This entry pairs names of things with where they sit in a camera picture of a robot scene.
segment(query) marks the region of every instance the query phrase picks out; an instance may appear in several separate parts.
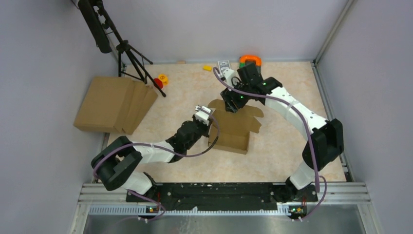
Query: tripod leg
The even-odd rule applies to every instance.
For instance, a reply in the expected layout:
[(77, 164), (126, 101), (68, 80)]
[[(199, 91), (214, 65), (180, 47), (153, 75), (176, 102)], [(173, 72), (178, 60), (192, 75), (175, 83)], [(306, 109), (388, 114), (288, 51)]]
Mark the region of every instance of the tripod leg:
[(137, 53), (139, 56), (141, 56), (144, 60), (148, 61), (149, 64), (153, 64), (153, 62), (151, 60), (149, 60), (147, 57), (145, 57), (143, 54), (141, 54), (139, 51), (137, 51), (133, 46), (131, 46), (131, 49)]
[(117, 76), (120, 77), (122, 75), (122, 53), (120, 51), (117, 52)]
[(164, 93), (164, 91), (161, 90), (161, 88), (158, 86), (158, 84), (153, 80), (153, 78), (150, 76), (150, 74), (147, 72), (145, 67), (141, 64), (141, 62), (133, 56), (135, 59), (135, 62), (142, 68), (142, 70), (145, 72), (145, 75), (149, 77), (149, 79), (152, 81), (153, 85), (159, 90), (159, 92), (162, 94), (163, 97), (166, 97), (167, 95)]
[(142, 72), (140, 71), (138, 65), (136, 64), (136, 58), (135, 56), (132, 54), (132, 52), (130, 50), (125, 51), (126, 55), (128, 56), (129, 60), (131, 61), (133, 67), (135, 68), (135, 70), (137, 71), (137, 73), (139, 74), (141, 80), (146, 84), (147, 81), (145, 80), (145, 77), (142, 75)]

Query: beige table surface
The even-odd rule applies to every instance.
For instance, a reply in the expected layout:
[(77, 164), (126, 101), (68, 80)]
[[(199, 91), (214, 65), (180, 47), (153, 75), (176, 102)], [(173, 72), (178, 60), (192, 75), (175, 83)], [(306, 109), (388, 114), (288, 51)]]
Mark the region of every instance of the beige table surface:
[[(208, 105), (220, 98), (224, 86), (204, 65), (216, 64), (162, 64), (147, 65), (146, 69), (157, 77), (165, 74), (169, 84), (163, 88), (167, 97), (159, 94), (144, 120), (128, 136), (138, 142), (160, 142), (175, 134), (185, 120), (191, 120), (196, 105)], [(231, 67), (238, 68), (237, 63)], [(136, 75), (132, 66), (127, 73)], [(315, 113), (326, 116), (310, 62), (264, 62), (262, 75), (272, 76), (297, 100)], [(149, 163), (138, 165), (136, 170), (149, 173), (156, 182), (280, 182), (285, 181), (302, 162), (305, 141), (301, 134), (280, 114), (261, 103), (250, 100), (264, 112), (258, 118), (262, 127), (258, 134), (251, 133), (246, 155), (212, 149), (193, 158), (183, 158), (175, 163)], [(111, 134), (109, 143), (118, 134)], [(207, 148), (207, 138), (202, 137), (189, 151), (194, 154)], [(337, 158), (320, 173), (328, 181), (345, 181), (341, 162)]]

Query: tripod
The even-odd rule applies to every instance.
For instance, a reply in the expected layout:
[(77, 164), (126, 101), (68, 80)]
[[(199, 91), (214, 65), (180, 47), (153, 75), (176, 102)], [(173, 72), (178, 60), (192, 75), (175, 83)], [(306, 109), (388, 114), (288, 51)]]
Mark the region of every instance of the tripod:
[[(139, 79), (143, 81), (145, 84), (148, 83), (147, 78), (149, 78), (153, 85), (159, 90), (159, 92), (162, 94), (162, 96), (166, 97), (167, 95), (161, 90), (161, 88), (158, 86), (158, 84), (153, 80), (153, 78), (150, 76), (150, 74), (147, 72), (144, 66), (143, 60), (146, 60), (149, 64), (153, 64), (152, 61), (150, 61), (148, 58), (146, 58), (143, 54), (141, 54), (139, 51), (137, 51), (133, 46), (129, 45), (128, 40), (123, 40), (122, 37), (120, 36), (118, 30), (116, 29), (113, 21), (109, 17), (108, 13), (106, 12), (105, 8), (103, 7), (103, 2), (102, 0), (96, 1), (96, 6), (99, 8), (97, 13), (105, 18), (105, 23), (102, 24), (104, 29), (112, 29), (112, 32), (116, 36), (117, 40), (119, 41), (119, 45), (116, 47), (118, 51), (118, 76), (120, 77), (121, 74), (125, 74), (128, 76), (131, 76), (133, 78)], [(137, 53), (141, 58), (142, 58), (142, 63), (136, 58), (136, 56), (133, 54), (133, 52)], [(126, 72), (122, 72), (122, 54), (126, 53), (128, 56), (129, 60), (131, 61), (133, 67), (137, 71), (139, 78), (136, 76), (132, 76)]]

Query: orange handle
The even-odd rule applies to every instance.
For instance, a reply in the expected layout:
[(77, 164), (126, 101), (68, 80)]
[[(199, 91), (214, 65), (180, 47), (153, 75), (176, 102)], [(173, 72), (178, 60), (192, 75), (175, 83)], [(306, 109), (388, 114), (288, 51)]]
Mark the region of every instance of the orange handle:
[(245, 63), (247, 60), (255, 61), (255, 65), (261, 66), (261, 58), (255, 55), (244, 55), (240, 58), (240, 62)]

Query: white wall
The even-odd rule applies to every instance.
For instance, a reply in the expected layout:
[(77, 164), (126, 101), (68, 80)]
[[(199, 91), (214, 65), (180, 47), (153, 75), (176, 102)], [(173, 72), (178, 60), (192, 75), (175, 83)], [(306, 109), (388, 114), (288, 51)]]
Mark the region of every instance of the white wall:
[(68, 232), (102, 140), (72, 124), (91, 78), (115, 74), (69, 0), (2, 2), (1, 233)]
[(347, 0), (105, 0), (124, 39), (155, 62), (310, 60)]
[(320, 64), (386, 233), (412, 233), (413, 1), (359, 0)]

